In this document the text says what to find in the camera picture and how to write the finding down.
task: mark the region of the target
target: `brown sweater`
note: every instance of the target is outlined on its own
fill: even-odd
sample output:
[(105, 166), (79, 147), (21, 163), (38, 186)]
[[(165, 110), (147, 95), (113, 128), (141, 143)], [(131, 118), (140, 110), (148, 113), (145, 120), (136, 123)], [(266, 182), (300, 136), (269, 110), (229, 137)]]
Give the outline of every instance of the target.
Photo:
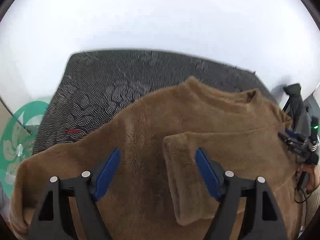
[[(245, 170), (251, 167), (247, 174), (249, 177), (267, 178), (284, 215), (288, 235), (293, 239), (299, 231), (301, 217), (301, 208), (293, 201), (291, 185), (296, 165), (282, 144), (276, 143), (279, 142), (277, 131), (283, 131), (290, 124), (290, 118), (277, 105), (264, 99), (258, 90), (223, 93), (189, 78), (179, 86), (158, 90), (139, 99), (80, 141), (55, 145), (23, 161), (11, 198), (12, 228), (17, 236), (26, 238), (37, 199), (50, 177), (65, 179), (79, 176), (82, 171), (93, 168), (111, 149), (119, 147), (122, 151), (119, 169), (107, 194), (97, 203), (113, 239), (203, 239), (211, 222), (205, 218), (214, 216), (217, 204), (209, 200), (207, 212), (192, 211), (198, 204), (204, 209), (203, 202), (197, 200), (193, 192), (203, 186), (199, 176), (194, 180), (195, 187), (189, 188), (190, 195), (187, 192), (180, 196), (180, 200), (190, 196), (190, 206), (180, 203), (169, 182), (182, 181), (177, 183), (177, 187), (183, 189), (183, 177), (194, 175), (194, 163), (190, 169), (189, 163), (175, 162), (178, 164), (176, 167), (185, 173), (173, 175), (169, 172), (172, 166), (168, 160), (167, 170), (164, 153), (166, 158), (170, 153), (178, 153), (192, 160), (195, 147), (204, 146), (213, 159), (227, 165), (239, 176), (246, 175)], [(257, 129), (253, 133), (255, 138), (261, 138), (261, 145), (244, 135), (244, 132)], [(186, 143), (181, 144), (180, 140), (170, 137), (185, 138), (186, 135), (182, 134), (185, 132), (190, 132)], [(215, 148), (210, 137), (205, 140), (203, 134), (206, 133), (220, 143), (221, 149), (222, 145), (229, 144), (222, 134), (237, 133), (239, 136), (235, 136), (233, 142), (237, 144), (224, 148), (224, 151), (230, 150), (230, 154), (223, 155), (217, 154), (219, 148)], [(250, 152), (253, 158), (241, 157), (245, 149), (251, 149), (251, 145), (254, 149), (260, 146)], [(202, 187), (200, 192), (207, 202), (206, 189)], [(182, 216), (176, 210), (177, 205), (183, 206)], [(78, 237), (85, 239), (74, 199), (70, 200), (70, 206)], [(235, 230), (241, 226), (241, 208)]]

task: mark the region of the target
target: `blue gripper pad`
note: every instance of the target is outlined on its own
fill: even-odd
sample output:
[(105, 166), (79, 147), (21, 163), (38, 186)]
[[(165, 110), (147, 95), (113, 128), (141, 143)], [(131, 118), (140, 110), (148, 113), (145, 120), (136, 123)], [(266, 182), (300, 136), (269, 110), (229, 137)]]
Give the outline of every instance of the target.
[(100, 168), (101, 172), (97, 175), (97, 177), (95, 178), (95, 176), (92, 176), (92, 179), (95, 180), (92, 181), (92, 183), (95, 184), (95, 192), (92, 194), (92, 197), (95, 201), (98, 201), (106, 194), (112, 181), (113, 175), (116, 173), (116, 170), (118, 169), (120, 159), (121, 152), (118, 148), (116, 148), (112, 152), (104, 167)]
[(216, 172), (221, 173), (222, 167), (219, 163), (212, 161), (211, 159), (208, 160), (207, 158), (209, 159), (209, 156), (204, 153), (204, 149), (199, 148), (196, 150), (196, 164), (198, 166), (201, 177), (204, 180), (210, 196), (214, 197), (216, 201), (220, 202), (220, 186), (223, 186), (224, 183), (223, 174), (219, 174), (218, 177), (213, 168), (217, 168)]

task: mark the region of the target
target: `gray textured mat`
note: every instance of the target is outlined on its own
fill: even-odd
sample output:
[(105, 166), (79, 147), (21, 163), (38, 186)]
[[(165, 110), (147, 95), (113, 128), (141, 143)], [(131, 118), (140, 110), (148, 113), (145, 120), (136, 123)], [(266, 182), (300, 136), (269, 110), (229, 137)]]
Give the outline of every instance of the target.
[(259, 88), (254, 73), (207, 59), (164, 51), (106, 50), (74, 54), (39, 127), (33, 153), (75, 142), (135, 99), (178, 85), (189, 76), (227, 92)]

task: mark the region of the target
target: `white background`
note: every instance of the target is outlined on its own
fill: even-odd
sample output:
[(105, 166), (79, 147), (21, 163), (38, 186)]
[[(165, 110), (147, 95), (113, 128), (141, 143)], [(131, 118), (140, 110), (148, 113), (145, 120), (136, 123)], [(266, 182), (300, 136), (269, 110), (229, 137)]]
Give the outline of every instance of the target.
[(16, 0), (0, 22), (0, 96), (54, 94), (71, 54), (164, 49), (256, 71), (281, 106), (320, 82), (320, 31), (300, 0)]

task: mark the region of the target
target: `silver screw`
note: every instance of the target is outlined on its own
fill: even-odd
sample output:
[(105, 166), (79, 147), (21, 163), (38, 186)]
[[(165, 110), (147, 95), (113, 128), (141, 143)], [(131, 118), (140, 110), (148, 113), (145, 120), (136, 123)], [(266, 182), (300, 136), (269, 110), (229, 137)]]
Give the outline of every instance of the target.
[(57, 176), (53, 176), (50, 178), (50, 182), (54, 183), (58, 180), (58, 177)]
[(84, 172), (82, 172), (81, 176), (84, 177), (84, 178), (89, 177), (89, 176), (90, 176), (90, 171), (84, 171)]
[(265, 183), (266, 179), (264, 177), (259, 176), (257, 179), (260, 183)]
[(224, 174), (230, 178), (232, 178), (235, 175), (232, 171), (226, 171)]

